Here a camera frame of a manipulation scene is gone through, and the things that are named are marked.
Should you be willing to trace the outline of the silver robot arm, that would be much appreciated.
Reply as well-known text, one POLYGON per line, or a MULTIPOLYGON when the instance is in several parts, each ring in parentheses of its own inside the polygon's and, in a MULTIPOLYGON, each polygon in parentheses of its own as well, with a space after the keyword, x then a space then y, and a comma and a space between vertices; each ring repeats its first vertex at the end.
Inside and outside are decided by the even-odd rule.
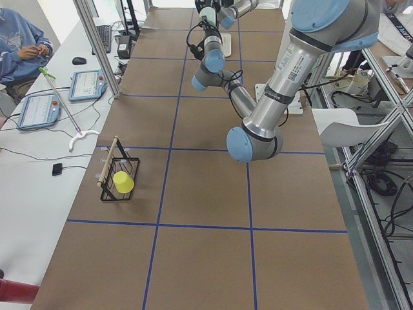
POLYGON ((227 150, 242 163, 273 158, 282 149, 280 117, 293 102, 319 56, 371 47, 378 40, 381 1, 294 1, 290 11, 290 43, 262 96, 254 101, 236 73, 225 70, 218 26, 229 29, 236 19, 253 11, 257 1, 239 1, 222 8, 199 1, 197 9, 205 29, 204 54, 193 75, 200 91, 221 87, 242 118, 241 126, 227 134, 227 150))
POLYGON ((245 1, 194 1, 199 18, 202 22, 210 24, 216 28, 219 25, 229 29, 236 19, 254 10, 257 0, 245 1))

